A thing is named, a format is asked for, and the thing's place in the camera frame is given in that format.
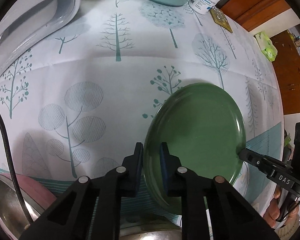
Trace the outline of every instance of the black clamp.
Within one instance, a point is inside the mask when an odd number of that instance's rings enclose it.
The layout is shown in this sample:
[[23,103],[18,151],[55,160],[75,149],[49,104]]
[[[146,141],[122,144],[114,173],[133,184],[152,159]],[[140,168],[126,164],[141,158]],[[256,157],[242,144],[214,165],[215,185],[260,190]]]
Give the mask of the black clamp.
[[222,176],[207,179],[182,167],[178,157],[161,144],[163,186],[171,197],[181,196],[182,239],[209,240],[205,199],[213,239],[277,240],[279,237],[253,207]]
[[261,155],[249,149],[243,149],[239,158],[259,169],[266,177],[288,190],[296,197],[300,197],[300,175],[291,166],[267,155]]
[[91,239],[118,240],[122,197],[135,197],[141,178],[143,146],[122,166],[105,176],[77,179],[31,226],[19,240],[85,240],[97,197],[98,204]]

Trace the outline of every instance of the black cable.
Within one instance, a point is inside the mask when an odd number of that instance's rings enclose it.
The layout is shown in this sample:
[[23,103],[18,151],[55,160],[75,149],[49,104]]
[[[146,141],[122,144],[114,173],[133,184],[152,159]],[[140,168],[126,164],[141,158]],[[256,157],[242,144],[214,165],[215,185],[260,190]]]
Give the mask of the black cable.
[[286,217],[296,208],[296,207],[298,207],[300,205],[300,200],[299,200],[299,202],[295,205],[295,206],[292,206],[292,207],[290,207],[290,211],[287,213],[287,214],[285,214],[283,217],[284,217],[284,219],[286,219]]
[[32,217],[26,207],[25,200],[23,199],[23,196],[22,196],[22,193],[20,190],[20,186],[19,186],[19,183],[17,180],[16,172],[14,170],[13,162],[12,162],[12,156],[11,156],[11,150],[10,150],[10,145],[9,145],[9,141],[8,141],[7,130],[6,130],[6,127],[4,126],[4,122],[3,122],[1,115],[0,115],[0,131],[1,131],[1,135],[2,135],[4,150],[6,152],[8,167],[10,170],[10,175],[11,175],[11,179],[13,182],[13,186],[16,191],[21,208],[22,208],[27,220],[31,224],[33,222],[33,220],[32,220]]

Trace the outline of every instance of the metal bowl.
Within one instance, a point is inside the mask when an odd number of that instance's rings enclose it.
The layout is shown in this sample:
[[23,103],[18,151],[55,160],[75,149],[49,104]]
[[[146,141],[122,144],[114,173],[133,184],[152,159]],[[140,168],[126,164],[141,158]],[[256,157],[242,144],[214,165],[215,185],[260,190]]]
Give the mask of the metal bowl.
[[181,240],[181,228],[153,214],[123,216],[119,240]]
[[[21,193],[32,219],[36,220],[44,209],[24,190]],[[17,240],[28,224],[12,181],[0,175],[0,226],[10,238]]]

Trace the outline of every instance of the human hand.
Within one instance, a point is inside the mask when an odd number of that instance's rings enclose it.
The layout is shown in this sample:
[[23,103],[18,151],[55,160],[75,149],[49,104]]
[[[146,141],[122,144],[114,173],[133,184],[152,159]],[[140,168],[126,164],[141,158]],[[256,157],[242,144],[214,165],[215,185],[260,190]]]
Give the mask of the human hand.
[[[273,199],[270,202],[270,205],[268,206],[265,214],[263,215],[263,219],[268,223],[271,228],[274,228],[276,225],[276,219],[280,215],[280,210],[278,206],[278,198],[280,197],[281,190],[279,187],[276,187],[273,195]],[[285,225],[290,223],[292,220],[295,219],[299,212],[299,206],[297,206],[288,216]]]

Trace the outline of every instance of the gold packet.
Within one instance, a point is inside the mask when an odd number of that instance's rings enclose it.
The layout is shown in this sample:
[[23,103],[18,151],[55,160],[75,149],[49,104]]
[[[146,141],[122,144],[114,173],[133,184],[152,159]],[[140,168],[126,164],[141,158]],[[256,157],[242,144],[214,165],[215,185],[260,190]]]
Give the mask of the gold packet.
[[220,26],[224,27],[225,29],[233,33],[225,14],[220,9],[213,6],[210,9],[210,13],[216,24],[219,24]]

